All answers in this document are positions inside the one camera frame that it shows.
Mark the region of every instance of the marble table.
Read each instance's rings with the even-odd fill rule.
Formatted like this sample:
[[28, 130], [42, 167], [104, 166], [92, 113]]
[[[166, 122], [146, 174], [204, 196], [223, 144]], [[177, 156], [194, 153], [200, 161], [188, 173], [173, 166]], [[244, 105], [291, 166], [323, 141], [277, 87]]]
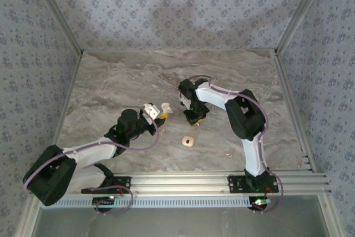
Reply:
[[[125, 151], [105, 160], [113, 172], [243, 170], [241, 141], [232, 132], [225, 111], [211, 107], [200, 126], [191, 127], [179, 103], [179, 82], [197, 74], [231, 90], [250, 89], [265, 108], [270, 128], [264, 138], [271, 169], [297, 169], [301, 150], [296, 140], [270, 50], [133, 51], [84, 53], [75, 79], [58, 145], [85, 144], [116, 124], [122, 110], [153, 102], [169, 102], [173, 114], [161, 128], [159, 144], [145, 152]], [[193, 147], [182, 145], [185, 135]], [[154, 141], [143, 134], [132, 147]]]

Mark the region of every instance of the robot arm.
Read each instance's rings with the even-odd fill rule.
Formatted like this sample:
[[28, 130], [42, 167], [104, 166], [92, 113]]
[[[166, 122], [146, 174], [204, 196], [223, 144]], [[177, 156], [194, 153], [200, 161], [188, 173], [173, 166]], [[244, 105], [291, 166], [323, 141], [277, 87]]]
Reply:
[[[186, 79], [180, 83], [179, 91], [181, 92], [181, 104], [187, 107], [184, 114], [191, 125], [206, 117], [209, 110], [205, 103], [211, 103], [227, 112], [233, 132], [243, 143], [247, 182], [250, 187], [258, 188], [269, 176], [265, 171], [266, 162], [261, 160], [263, 158], [262, 139], [260, 140], [262, 147], [258, 148], [258, 137], [265, 125], [265, 119], [258, 107], [245, 98], [226, 93], [228, 91], [210, 84], [206, 79], [199, 79], [195, 83]], [[240, 94], [256, 101], [250, 90], [244, 90]]]
[[[158, 118], [159, 113], [159, 109], [151, 103], [145, 104], [144, 112], [141, 110], [139, 115], [133, 109], [126, 109], [121, 113], [117, 124], [97, 141], [63, 149], [56, 145], [49, 146], [23, 178], [25, 187], [44, 205], [49, 206], [65, 193], [117, 184], [112, 172], [104, 165], [96, 163], [116, 157], [126, 150], [113, 143], [129, 147], [130, 141], [145, 131], [154, 135], [156, 129], [151, 119], [157, 127], [165, 122], [165, 119]], [[43, 164], [51, 160], [50, 164], [29, 179]]]

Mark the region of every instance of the patterned wallpaper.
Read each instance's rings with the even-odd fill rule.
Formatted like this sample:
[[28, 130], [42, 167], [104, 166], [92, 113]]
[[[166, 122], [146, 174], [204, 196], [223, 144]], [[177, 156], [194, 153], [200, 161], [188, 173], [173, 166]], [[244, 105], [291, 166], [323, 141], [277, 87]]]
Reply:
[[314, 0], [282, 56], [319, 167], [355, 236], [355, 0]]
[[82, 49], [273, 48], [299, 0], [56, 0]]
[[51, 144], [76, 58], [42, 0], [0, 0], [0, 236], [12, 236], [22, 178]]

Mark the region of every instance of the wire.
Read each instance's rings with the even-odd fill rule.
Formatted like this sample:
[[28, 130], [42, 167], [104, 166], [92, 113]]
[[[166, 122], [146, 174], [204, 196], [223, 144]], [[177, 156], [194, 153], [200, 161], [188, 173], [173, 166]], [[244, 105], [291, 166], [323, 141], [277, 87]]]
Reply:
[[91, 191], [99, 191], [99, 190], [107, 190], [107, 189], [115, 189], [115, 188], [124, 189], [124, 190], [126, 190], [126, 191], [130, 194], [131, 200], [130, 200], [128, 206], [127, 206], [124, 210], [122, 210], [122, 211], [106, 212], [106, 213], [104, 213], [104, 212], [99, 211], [99, 205], [100, 205], [100, 203], [102, 203], [102, 202], [105, 201], [105, 200], [101, 200], [101, 201], [98, 201], [98, 202], [96, 203], [96, 207], [95, 207], [95, 210], [96, 210], [96, 212], [97, 212], [98, 215], [106, 216], [106, 215], [114, 215], [114, 214], [123, 214], [123, 213], [125, 213], [126, 211], [128, 211], [128, 210], [132, 207], [133, 201], [134, 201], [134, 199], [133, 199], [133, 193], [132, 193], [132, 191], [131, 191], [128, 187], [126, 187], [126, 186], [113, 185], [113, 186], [98, 187], [98, 188], [87, 188], [87, 189], [88, 189], [88, 190], [91, 190]]
[[266, 166], [265, 166], [265, 163], [264, 163], [264, 159], [262, 158], [262, 147], [261, 147], [261, 138], [263, 137], [263, 135], [266, 133], [266, 131], [268, 130], [268, 125], [269, 125], [269, 121], [268, 121], [268, 116], [266, 114], [266, 111], [263, 109], [263, 107], [257, 102], [255, 101], [254, 99], [252, 99], [251, 97], [248, 97], [247, 95], [243, 95], [239, 92], [234, 92], [234, 91], [229, 91], [229, 90], [221, 90], [219, 88], [216, 88], [214, 87], [211, 82], [212, 82], [212, 78], [209, 77], [208, 75], [196, 75], [196, 76], [192, 76], [189, 78], [190, 79], [193, 79], [193, 78], [196, 78], [196, 77], [206, 77], [206, 78], [209, 78], [208, 80], [208, 83], [209, 83], [209, 86], [212, 90], [218, 92], [218, 93], [222, 93], [222, 94], [228, 94], [228, 95], [235, 95], [237, 97], [241, 97], [241, 98], [245, 98], [247, 100], [249, 100], [251, 103], [253, 103], [255, 106], [258, 107], [258, 109], [261, 111], [263, 117], [265, 118], [265, 128], [264, 130], [259, 134], [259, 136], [257, 137], [257, 146], [258, 146], [258, 153], [259, 153], [259, 159], [260, 159], [260, 163], [261, 163], [261, 166], [264, 168], [264, 170], [266, 172], [268, 172], [270, 175], [274, 176], [278, 183], [280, 184], [280, 187], [281, 187], [281, 195], [280, 195], [280, 199], [279, 201], [273, 206], [271, 207], [270, 209], [268, 210], [262, 210], [260, 207], [256, 206], [256, 205], [253, 205], [257, 208], [259, 208], [261, 210], [261, 213], [266, 213], [266, 212], [270, 212], [272, 210], [274, 210], [277, 206], [279, 206], [280, 202], [282, 201], [283, 199], [283, 184], [282, 184], [282, 181], [280, 179], [280, 177], [278, 175], [276, 175], [274, 172], [271, 172]]
[[145, 147], [145, 148], [132, 148], [132, 147], [126, 147], [124, 145], [121, 145], [121, 144], [118, 144], [118, 143], [115, 143], [115, 142], [97, 142], [97, 143], [92, 143], [92, 144], [87, 144], [87, 145], [84, 145], [82, 147], [79, 147], [79, 148], [76, 148], [75, 150], [71, 150], [71, 151], [67, 151], [67, 152], [64, 152], [64, 153], [61, 153], [59, 155], [56, 155], [54, 157], [52, 157], [51, 159], [49, 159], [48, 161], [46, 161], [45, 163], [43, 163], [38, 169], [36, 169], [29, 177], [28, 179], [26, 180], [26, 182], [23, 184], [23, 189], [25, 191], [28, 191], [27, 189], [27, 186], [28, 184], [32, 181], [32, 179], [42, 170], [44, 169], [47, 165], [49, 165], [50, 163], [52, 163], [53, 161], [56, 161], [57, 159], [65, 156], [65, 155], [68, 155], [68, 154], [74, 154], [74, 153], [77, 153], [77, 152], [80, 152], [82, 150], [85, 150], [85, 149], [88, 149], [88, 148], [91, 148], [91, 147], [95, 147], [95, 146], [100, 146], [102, 144], [110, 144], [110, 145], [115, 145], [117, 147], [121, 147], [121, 148], [124, 148], [124, 149], [127, 149], [127, 150], [133, 150], [133, 151], [145, 151], [145, 150], [149, 150], [151, 148], [153, 148], [154, 146], [156, 146], [156, 144], [158, 143], [158, 140], [159, 140], [159, 130], [158, 130], [158, 126], [156, 125], [154, 119], [144, 110], [143, 110], [143, 113], [146, 114], [148, 116], [148, 119], [150, 119], [153, 123], [153, 126], [155, 128], [155, 132], [156, 132], [156, 137], [155, 137], [155, 141], [153, 142], [152, 145], [148, 146], [148, 147]]

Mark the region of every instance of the wall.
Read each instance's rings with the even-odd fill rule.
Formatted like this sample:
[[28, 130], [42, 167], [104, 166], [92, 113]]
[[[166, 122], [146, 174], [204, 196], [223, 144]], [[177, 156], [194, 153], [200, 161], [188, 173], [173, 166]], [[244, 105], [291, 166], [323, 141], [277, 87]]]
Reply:
[[314, 0], [282, 55], [319, 167], [355, 236], [355, 0]]
[[82, 49], [273, 48], [299, 0], [56, 0]]
[[0, 236], [12, 236], [22, 178], [53, 140], [77, 59], [42, 0], [0, 0], [0, 17]]

